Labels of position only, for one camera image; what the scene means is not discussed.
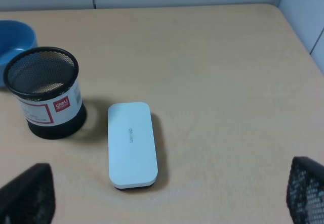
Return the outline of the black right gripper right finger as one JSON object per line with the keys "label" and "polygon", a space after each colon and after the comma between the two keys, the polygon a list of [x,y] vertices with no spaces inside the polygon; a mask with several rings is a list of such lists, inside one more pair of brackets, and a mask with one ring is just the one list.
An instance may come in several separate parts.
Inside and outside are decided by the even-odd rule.
{"label": "black right gripper right finger", "polygon": [[293,223],[323,223],[323,165],[305,156],[293,158],[286,203]]}

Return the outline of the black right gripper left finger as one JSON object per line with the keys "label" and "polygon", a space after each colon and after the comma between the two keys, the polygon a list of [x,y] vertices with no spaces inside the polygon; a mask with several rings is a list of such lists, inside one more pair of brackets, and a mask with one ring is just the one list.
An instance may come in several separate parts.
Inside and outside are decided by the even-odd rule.
{"label": "black right gripper left finger", "polygon": [[1,187],[1,223],[51,223],[54,214],[50,164],[37,163]]}

